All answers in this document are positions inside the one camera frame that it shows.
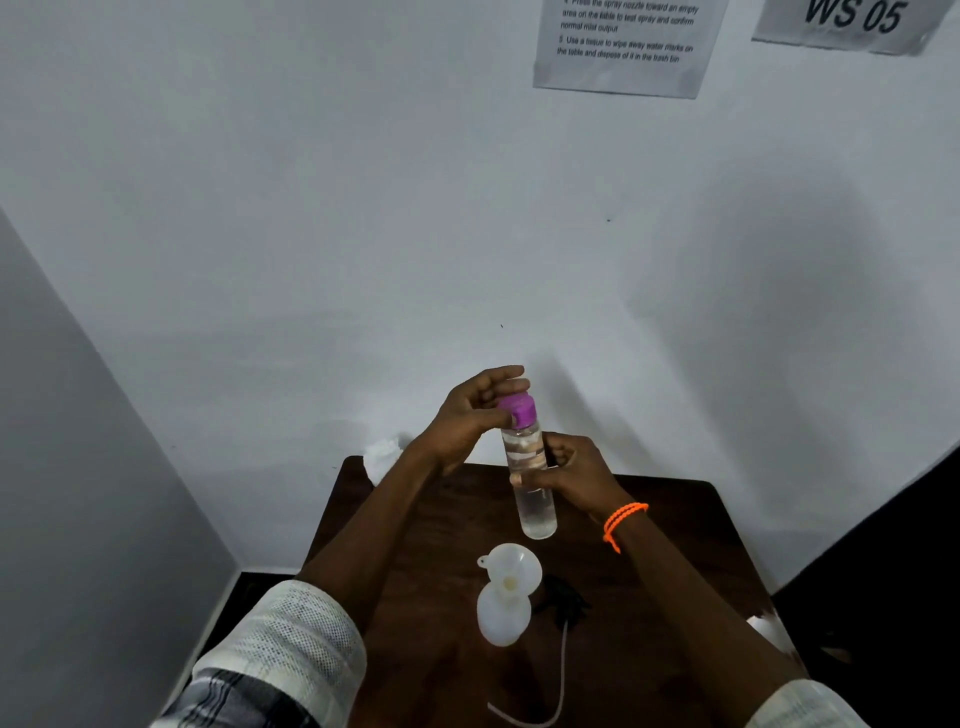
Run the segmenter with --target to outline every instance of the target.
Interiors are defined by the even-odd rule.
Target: clear plastic bottle
[[[511,473],[546,468],[543,435],[537,422],[534,398],[525,392],[503,398],[497,405],[514,416],[514,429],[502,429],[503,446],[507,451],[507,467]],[[516,510],[523,532],[532,539],[548,539],[557,531],[557,511],[553,494],[543,488],[531,490],[514,487]]]

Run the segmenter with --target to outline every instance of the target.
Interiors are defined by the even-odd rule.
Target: paper sign
[[[695,99],[727,0],[543,0],[534,86]]]
[[[766,0],[754,40],[917,54],[953,0]]]

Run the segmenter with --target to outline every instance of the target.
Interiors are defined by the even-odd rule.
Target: black floor
[[[257,573],[255,571],[244,571],[233,586],[233,591],[227,598],[227,604],[224,605],[224,611],[217,618],[217,623],[213,625],[213,631],[210,632],[206,640],[204,653],[217,646],[221,640],[226,637],[230,630],[237,625],[249,611],[253,608],[260,597],[279,584],[281,581],[293,578],[290,574],[281,573]]]
[[[960,449],[774,595],[811,677],[872,728],[952,713],[958,485]]]

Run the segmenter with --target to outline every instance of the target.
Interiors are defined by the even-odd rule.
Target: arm
[[[493,427],[499,398],[530,383],[523,367],[489,369],[454,387],[437,417],[343,530],[297,578],[264,595],[193,668],[154,728],[306,725],[343,728],[367,669],[366,629],[423,486],[463,464]]]
[[[521,374],[520,366],[488,369],[454,387],[430,426],[297,579],[332,596],[366,630],[423,486],[459,468],[484,432],[511,425],[496,403],[530,386],[516,378]]]
[[[555,488],[595,521],[634,499],[620,487],[586,437],[545,433],[559,468],[523,474],[527,487]],[[724,601],[643,513],[614,538],[634,562],[683,646],[693,673],[724,725],[740,728],[774,692],[803,671]]]

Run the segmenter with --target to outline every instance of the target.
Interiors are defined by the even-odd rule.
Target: purple bottle cap
[[[497,408],[505,409],[514,416],[514,429],[529,427],[537,421],[537,405],[526,392],[504,397],[497,403]]]

